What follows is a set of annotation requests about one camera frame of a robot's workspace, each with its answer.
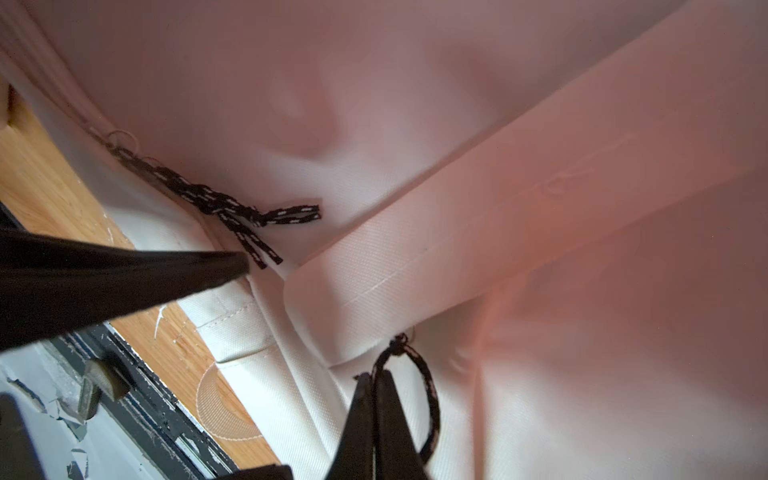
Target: white fabric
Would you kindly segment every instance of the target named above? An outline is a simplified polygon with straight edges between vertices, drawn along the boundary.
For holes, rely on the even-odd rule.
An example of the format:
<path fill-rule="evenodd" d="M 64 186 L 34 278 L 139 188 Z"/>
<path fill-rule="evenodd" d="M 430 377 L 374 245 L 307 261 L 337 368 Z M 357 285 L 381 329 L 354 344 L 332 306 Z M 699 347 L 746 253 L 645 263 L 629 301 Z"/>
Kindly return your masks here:
<path fill-rule="evenodd" d="M 0 5 L 29 35 L 0 32 L 0 71 L 134 244 L 236 245 L 82 134 L 111 125 L 74 118 L 87 97 Z M 434 478 L 762 478 L 768 12 L 679 5 L 26 6 L 147 154 L 258 207 L 322 201 L 260 230 L 279 274 L 181 303 L 297 478 L 417 323 Z M 389 365 L 420 444 L 421 379 Z"/>

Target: wood grain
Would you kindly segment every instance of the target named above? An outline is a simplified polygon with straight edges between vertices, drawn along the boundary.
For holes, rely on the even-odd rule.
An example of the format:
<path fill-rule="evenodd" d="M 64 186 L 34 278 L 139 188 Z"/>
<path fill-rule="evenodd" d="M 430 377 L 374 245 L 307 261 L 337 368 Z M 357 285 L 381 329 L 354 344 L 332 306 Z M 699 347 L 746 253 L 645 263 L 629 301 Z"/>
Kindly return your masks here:
<path fill-rule="evenodd" d="M 55 237 L 133 248 L 104 212 L 22 99 L 12 94 L 9 126 L 0 128 L 0 201 L 27 230 Z M 112 321 L 112 326 L 197 416 L 197 385 L 214 358 L 194 325 L 176 303 Z M 224 405 L 246 422 L 245 408 L 223 377 Z M 264 439 L 232 442 L 216 439 L 240 468 L 278 463 Z"/>

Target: wooden table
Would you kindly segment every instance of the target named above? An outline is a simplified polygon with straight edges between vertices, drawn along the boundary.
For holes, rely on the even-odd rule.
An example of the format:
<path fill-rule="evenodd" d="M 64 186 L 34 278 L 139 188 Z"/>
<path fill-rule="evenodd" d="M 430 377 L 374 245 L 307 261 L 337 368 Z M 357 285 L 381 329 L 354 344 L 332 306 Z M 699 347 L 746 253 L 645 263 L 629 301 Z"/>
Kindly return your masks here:
<path fill-rule="evenodd" d="M 9 126 L 0 124 L 0 202 L 33 233 L 132 249 L 24 101 L 14 94 L 11 99 Z M 155 336 L 157 318 L 153 308 L 111 323 L 197 417 L 197 385 L 214 358 L 176 303 L 163 311 Z M 224 405 L 251 422 L 223 377 L 219 380 Z M 240 468 L 278 463 L 264 439 L 217 441 Z"/>

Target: wooden surface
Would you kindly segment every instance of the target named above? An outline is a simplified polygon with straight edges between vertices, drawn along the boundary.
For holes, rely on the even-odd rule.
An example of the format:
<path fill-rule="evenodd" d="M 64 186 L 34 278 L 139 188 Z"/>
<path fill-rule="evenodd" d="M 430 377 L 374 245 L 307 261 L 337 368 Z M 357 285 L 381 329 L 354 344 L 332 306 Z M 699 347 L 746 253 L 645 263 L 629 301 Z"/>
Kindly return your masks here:
<path fill-rule="evenodd" d="M 133 248 L 83 185 L 24 102 L 12 96 L 9 126 L 0 125 L 0 201 L 27 230 L 54 237 Z M 197 385 L 214 358 L 176 303 L 112 321 L 112 326 L 197 416 Z M 224 405 L 246 422 L 244 407 L 220 377 Z M 277 463 L 264 439 L 216 439 L 240 468 Z"/>

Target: black and white braided cord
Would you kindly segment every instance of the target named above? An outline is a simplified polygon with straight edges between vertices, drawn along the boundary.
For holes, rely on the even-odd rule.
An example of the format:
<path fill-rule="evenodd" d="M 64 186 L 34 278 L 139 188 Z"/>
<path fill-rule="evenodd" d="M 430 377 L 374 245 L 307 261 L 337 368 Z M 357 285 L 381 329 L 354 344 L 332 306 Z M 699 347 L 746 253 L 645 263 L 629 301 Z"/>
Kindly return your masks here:
<path fill-rule="evenodd" d="M 373 370 L 371 372 L 371 383 L 376 384 L 376 377 L 378 377 L 384 370 L 384 364 L 389 360 L 390 356 L 401 356 L 405 353 L 411 361 L 419 369 L 424 379 L 424 390 L 427 393 L 427 402 L 429 404 L 429 434 L 424 441 L 422 449 L 419 451 L 419 457 L 422 460 L 422 465 L 426 465 L 432 454 L 435 453 L 437 448 L 437 440 L 440 436 L 440 403 L 437 398 L 437 390 L 435 389 L 435 382 L 432 380 L 432 374 L 429 371 L 427 362 L 424 361 L 421 355 L 416 352 L 412 346 L 408 344 L 409 339 L 405 333 L 399 333 L 389 342 L 387 347 L 376 362 L 373 364 Z"/>
<path fill-rule="evenodd" d="M 281 264 L 283 259 L 275 250 L 264 243 L 251 230 L 251 227 L 308 223 L 320 219 L 320 207 L 318 205 L 297 205 L 261 213 L 257 209 L 242 205 L 233 197 L 217 192 L 207 185 L 192 184 L 170 168 L 153 165 L 145 160 L 149 157 L 138 157 L 125 147 L 111 144 L 102 139 L 98 140 L 118 160 L 149 173 L 165 185 L 168 190 L 194 205 L 202 214 L 218 217 L 224 226 L 235 234 L 240 245 L 262 270 L 266 268 L 266 262 L 262 259 L 259 250 L 277 265 Z"/>

